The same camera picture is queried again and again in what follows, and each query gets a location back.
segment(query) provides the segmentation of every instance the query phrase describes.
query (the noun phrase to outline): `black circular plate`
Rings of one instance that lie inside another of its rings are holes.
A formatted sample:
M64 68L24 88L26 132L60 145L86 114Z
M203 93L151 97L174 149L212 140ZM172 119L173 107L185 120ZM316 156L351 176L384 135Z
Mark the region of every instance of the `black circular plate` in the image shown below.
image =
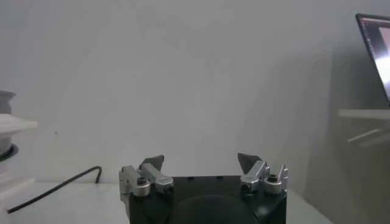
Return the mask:
M12 144L11 148L8 151L6 151L2 155L0 155L0 163L3 162L4 160L7 160L7 159L13 157L18 152L19 152L19 148L16 145Z

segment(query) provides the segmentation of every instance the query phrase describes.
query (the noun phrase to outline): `black cable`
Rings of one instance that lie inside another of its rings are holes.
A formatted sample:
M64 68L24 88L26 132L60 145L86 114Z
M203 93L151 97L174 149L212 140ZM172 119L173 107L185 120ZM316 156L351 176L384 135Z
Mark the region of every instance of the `black cable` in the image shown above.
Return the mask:
M29 206L32 203L35 203L35 202L41 200L42 198L48 196L49 194L59 190L60 188L66 186L67 184L73 182L74 180L76 180L76 179L78 179L78 178L80 178L80 177L82 177L82 176L84 176L84 175L86 175L86 174L88 174L88 173L90 173L90 172L92 172L94 170L99 170L99 173L98 173L98 175L96 177L96 180L95 180L95 183L97 184L97 183L99 183L100 175L102 174L102 167L100 167L100 166L94 166L94 167L92 167L92 168L90 168L90 169L88 169L88 170L86 170L86 171L84 171L84 172L82 172L80 174L77 174L76 176L74 176L74 177L64 181L63 183L57 185L56 187L53 187L52 189L46 191L45 193L43 193L43 194L41 194L41 195L39 195L39 196L37 196L37 197L27 201L27 202L25 202L25 203L23 203L21 205L18 205L16 207L12 208L12 209L9 209L7 212L8 212L8 214L11 214L13 212L16 212L16 211L26 207L26 206Z

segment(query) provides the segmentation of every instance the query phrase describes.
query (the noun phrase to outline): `table surface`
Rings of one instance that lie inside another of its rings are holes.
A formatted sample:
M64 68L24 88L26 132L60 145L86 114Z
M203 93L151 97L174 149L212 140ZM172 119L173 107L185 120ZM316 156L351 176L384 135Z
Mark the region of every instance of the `table surface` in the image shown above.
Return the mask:
M10 209L58 183L34 183L5 201ZM69 184L46 198L9 215L10 224L120 224L129 223L119 199L118 184ZM293 191L287 196L288 224L332 224Z

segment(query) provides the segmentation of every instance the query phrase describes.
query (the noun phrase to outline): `metal bracket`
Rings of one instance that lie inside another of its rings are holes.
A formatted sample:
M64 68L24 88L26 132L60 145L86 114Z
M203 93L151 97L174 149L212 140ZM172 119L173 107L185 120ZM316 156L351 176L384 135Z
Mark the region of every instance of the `metal bracket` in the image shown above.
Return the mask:
M141 174L154 183L157 192L168 194L173 191L173 178L163 175L152 164L142 164Z
M145 197L150 194L151 182L142 177L133 166L125 166L119 171L119 190L123 202L129 199L130 193Z
M258 160L249 170L249 172L239 179L241 181L241 189L248 192L255 192L258 190L260 178L264 176L267 169L267 164L264 161Z
M279 171L278 175L269 175L264 179L264 190L270 194L279 194L287 191L288 169L285 165Z

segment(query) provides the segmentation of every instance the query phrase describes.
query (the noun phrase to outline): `white shelf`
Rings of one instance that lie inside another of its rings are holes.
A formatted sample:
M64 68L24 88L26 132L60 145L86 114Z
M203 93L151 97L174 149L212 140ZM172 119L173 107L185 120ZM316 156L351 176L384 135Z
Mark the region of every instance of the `white shelf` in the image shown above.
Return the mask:
M388 110L348 110L340 109L339 117L361 118L361 119L390 119Z
M38 123L27 121L9 114L0 114L0 138L10 137L19 131L37 128Z

